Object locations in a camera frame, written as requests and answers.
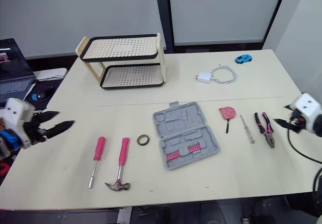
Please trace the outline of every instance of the robotic arm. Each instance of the robotic arm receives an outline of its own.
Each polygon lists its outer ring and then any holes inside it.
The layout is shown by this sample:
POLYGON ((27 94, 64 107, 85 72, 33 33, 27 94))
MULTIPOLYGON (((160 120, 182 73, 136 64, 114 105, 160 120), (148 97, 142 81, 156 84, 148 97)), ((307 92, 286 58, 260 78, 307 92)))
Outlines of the robotic arm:
POLYGON ((4 119, 6 129, 0 131, 0 160, 8 157, 19 148, 29 148, 38 142, 46 141, 67 129, 74 121, 62 122, 48 130, 39 128, 40 124, 56 116, 59 112, 48 111, 33 115, 35 107, 28 102, 9 98, 0 117, 4 119))
POLYGON ((274 119, 279 125, 296 133, 306 129, 310 133, 322 137, 322 108, 313 97, 304 93, 285 108, 293 111, 292 115, 289 122, 283 119, 274 119))

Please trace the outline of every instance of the pink tape measure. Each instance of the pink tape measure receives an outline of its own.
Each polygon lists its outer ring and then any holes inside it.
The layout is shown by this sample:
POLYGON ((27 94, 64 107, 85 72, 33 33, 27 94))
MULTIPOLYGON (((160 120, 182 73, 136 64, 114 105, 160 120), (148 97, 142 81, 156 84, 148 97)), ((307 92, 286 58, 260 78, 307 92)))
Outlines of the pink tape measure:
POLYGON ((232 107, 222 107, 219 109, 223 119, 227 120, 226 133, 229 129, 229 120, 233 119, 236 116, 236 111, 232 107))

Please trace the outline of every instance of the laptop screen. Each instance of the laptop screen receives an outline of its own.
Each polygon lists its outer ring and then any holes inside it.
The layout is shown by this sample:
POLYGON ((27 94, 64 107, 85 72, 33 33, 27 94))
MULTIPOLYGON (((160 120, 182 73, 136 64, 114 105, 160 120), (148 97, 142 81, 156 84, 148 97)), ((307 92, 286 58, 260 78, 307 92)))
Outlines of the laptop screen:
POLYGON ((0 81, 35 77, 14 39, 0 40, 0 81))

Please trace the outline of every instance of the gray tool case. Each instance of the gray tool case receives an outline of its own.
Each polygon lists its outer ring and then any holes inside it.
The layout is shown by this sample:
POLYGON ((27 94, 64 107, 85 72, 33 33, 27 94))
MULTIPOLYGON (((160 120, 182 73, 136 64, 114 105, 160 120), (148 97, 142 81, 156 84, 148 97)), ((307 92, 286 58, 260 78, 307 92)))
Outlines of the gray tool case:
POLYGON ((170 107, 153 114, 167 169, 173 170, 219 152, 218 142, 206 125, 198 103, 179 106, 174 102, 170 107))

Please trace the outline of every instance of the pliers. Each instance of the pliers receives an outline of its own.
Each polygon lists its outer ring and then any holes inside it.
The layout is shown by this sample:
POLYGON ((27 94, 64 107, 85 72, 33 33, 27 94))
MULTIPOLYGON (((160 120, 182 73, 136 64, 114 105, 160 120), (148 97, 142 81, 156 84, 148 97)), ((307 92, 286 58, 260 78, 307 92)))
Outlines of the pliers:
POLYGON ((265 128, 263 127, 263 125, 261 124, 259 118, 258 118, 258 113, 255 112, 255 121, 258 125, 258 128, 260 129, 260 132, 262 135, 265 136, 266 138, 266 142, 268 143, 268 145, 271 147, 271 148, 274 148, 275 147, 275 140, 273 138, 273 128, 272 128, 272 125, 271 125, 271 122, 270 120, 268 119, 268 116, 266 115, 265 112, 262 113, 263 115, 263 118, 265 119, 266 121, 266 125, 267 125, 267 128, 265 130, 265 128))

